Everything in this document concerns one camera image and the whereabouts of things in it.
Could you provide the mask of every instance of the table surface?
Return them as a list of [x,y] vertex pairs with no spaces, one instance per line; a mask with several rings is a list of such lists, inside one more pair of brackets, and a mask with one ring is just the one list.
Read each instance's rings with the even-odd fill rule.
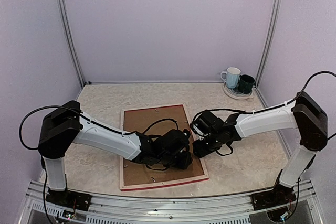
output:
[[[219,83],[157,83],[86,85],[78,101],[81,109],[109,125],[120,127],[123,109],[184,103],[192,118],[205,109],[261,109],[257,96],[238,101]],[[226,119],[230,113],[216,112]],[[276,132],[257,134],[232,144],[234,153],[204,157],[209,180],[141,191],[119,189],[119,157],[81,144],[72,144],[65,156],[68,188],[92,193],[140,197],[197,197],[241,193],[274,184],[287,158]],[[229,152],[226,146],[222,153]]]

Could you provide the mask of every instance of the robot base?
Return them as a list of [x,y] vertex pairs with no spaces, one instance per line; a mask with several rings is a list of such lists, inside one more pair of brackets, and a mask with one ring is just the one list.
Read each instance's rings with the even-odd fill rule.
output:
[[274,190],[252,194],[251,199],[254,211],[285,205],[289,203],[289,200],[292,202],[296,200],[294,192],[288,193],[286,196],[281,193],[280,198],[278,198],[279,194],[275,194]]
[[294,202],[296,200],[293,187],[289,188],[280,184],[281,173],[282,170],[272,190],[251,195],[254,211],[285,205],[290,201]]
[[88,211],[92,196],[76,191],[48,191],[46,201],[58,206],[68,207],[75,210]]

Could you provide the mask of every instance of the purple wall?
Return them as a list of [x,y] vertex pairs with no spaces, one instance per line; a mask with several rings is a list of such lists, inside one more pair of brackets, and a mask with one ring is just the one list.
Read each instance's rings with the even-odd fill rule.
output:
[[[278,24],[261,92],[268,105],[295,96],[311,74],[320,70],[336,72],[336,0],[282,0]],[[327,112],[329,135],[336,132],[336,78],[315,77],[307,92]],[[293,150],[297,131],[284,131]],[[336,139],[328,143],[309,169],[326,223],[335,222]]]
[[[41,172],[38,152],[19,142],[19,123],[30,110],[80,91],[56,0],[0,0],[0,80],[0,216],[14,223],[29,181]],[[38,144],[42,116],[24,127],[29,146]]]
[[92,82],[218,81],[255,75],[273,0],[66,0]]

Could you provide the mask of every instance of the cork board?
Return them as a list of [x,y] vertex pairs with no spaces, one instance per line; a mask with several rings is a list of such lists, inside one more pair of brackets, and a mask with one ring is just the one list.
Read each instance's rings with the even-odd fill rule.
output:
[[[183,104],[123,110],[121,114],[121,128],[126,131],[143,132],[150,124],[163,118],[173,118],[177,121],[180,130],[190,130],[190,118]],[[175,128],[173,122],[164,121],[153,126],[146,134],[163,135]],[[191,153],[193,151],[192,142],[195,139],[196,136],[192,133],[189,139]],[[133,163],[121,157],[120,190],[154,189],[208,180],[209,176],[204,161],[193,153],[192,159],[193,163],[187,170],[169,168],[162,172],[147,169],[144,165]],[[152,168],[162,169],[163,166],[154,165]]]

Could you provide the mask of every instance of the red border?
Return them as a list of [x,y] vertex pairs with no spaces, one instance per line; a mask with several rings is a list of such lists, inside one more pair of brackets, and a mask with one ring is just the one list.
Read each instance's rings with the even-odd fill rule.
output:
[[146,187],[146,188],[121,189],[121,191],[139,191],[139,190],[147,190],[147,189],[164,188],[164,187],[170,187],[170,186],[180,186],[180,185],[186,185],[186,184],[191,184],[191,183],[195,183],[195,182],[206,181],[208,179],[209,178],[202,178],[202,179],[198,179],[198,180],[187,181],[187,182],[182,182],[182,183],[177,183],[177,184],[153,186],[153,187]]

